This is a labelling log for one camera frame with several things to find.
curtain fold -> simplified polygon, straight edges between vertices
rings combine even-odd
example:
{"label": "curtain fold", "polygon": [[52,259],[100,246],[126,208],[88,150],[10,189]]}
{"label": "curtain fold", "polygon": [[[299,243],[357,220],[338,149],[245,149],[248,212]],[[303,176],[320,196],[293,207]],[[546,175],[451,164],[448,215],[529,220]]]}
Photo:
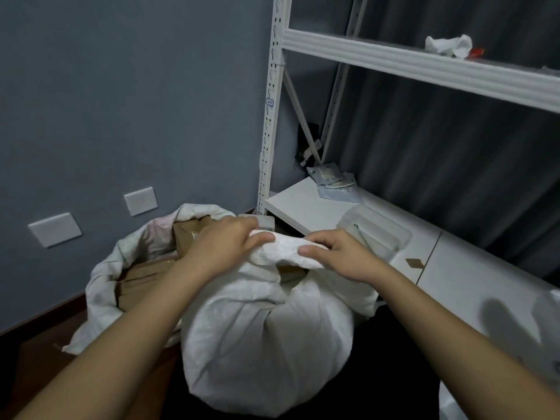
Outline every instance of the curtain fold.
{"label": "curtain fold", "polygon": [[[560,0],[370,0],[361,37],[468,34],[485,58],[560,69]],[[330,160],[361,187],[560,284],[560,115],[352,67]]]}

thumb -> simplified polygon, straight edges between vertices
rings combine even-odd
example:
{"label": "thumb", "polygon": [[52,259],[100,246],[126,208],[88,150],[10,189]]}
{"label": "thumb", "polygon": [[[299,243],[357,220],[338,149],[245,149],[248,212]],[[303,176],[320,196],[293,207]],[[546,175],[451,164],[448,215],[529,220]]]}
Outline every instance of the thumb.
{"label": "thumb", "polygon": [[313,245],[305,245],[300,246],[297,253],[301,256],[305,256],[306,258],[315,259],[328,267],[331,266],[332,253],[328,249],[323,249],[322,247]]}
{"label": "thumb", "polygon": [[265,231],[255,233],[247,239],[245,245],[243,245],[243,249],[245,252],[250,252],[257,247],[262,246],[265,243],[273,242],[274,240],[276,240],[276,236],[272,233],[267,233]]}

hand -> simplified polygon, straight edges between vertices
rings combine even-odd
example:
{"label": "hand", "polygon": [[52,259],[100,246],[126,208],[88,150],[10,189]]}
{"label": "hand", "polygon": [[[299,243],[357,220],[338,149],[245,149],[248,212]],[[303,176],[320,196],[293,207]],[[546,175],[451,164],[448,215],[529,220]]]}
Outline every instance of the hand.
{"label": "hand", "polygon": [[249,236],[257,228],[255,217],[222,218],[199,233],[182,261],[208,280],[224,274],[241,264],[252,250],[276,239],[267,232]]}
{"label": "hand", "polygon": [[341,228],[316,231],[305,239],[330,250],[309,245],[300,247],[298,254],[319,261],[349,280],[373,284],[378,275],[392,268]]}

person's left hand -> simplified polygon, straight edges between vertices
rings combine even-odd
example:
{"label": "person's left hand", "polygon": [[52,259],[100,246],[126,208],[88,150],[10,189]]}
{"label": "person's left hand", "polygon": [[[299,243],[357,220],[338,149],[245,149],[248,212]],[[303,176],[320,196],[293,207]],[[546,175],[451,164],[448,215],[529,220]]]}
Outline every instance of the person's left hand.
{"label": "person's left hand", "polygon": [[249,236],[258,228],[255,217],[222,218],[199,233],[183,260],[210,280],[241,264],[252,250],[276,239],[267,232]]}

person's right arm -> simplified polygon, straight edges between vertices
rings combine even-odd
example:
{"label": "person's right arm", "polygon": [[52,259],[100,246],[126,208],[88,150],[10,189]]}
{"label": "person's right arm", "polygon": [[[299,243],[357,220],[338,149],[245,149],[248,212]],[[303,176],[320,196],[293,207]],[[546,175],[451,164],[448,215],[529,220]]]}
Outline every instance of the person's right arm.
{"label": "person's right arm", "polygon": [[306,239],[330,250],[302,246],[300,255],[377,290],[469,418],[560,419],[551,388],[349,233],[318,231]]}

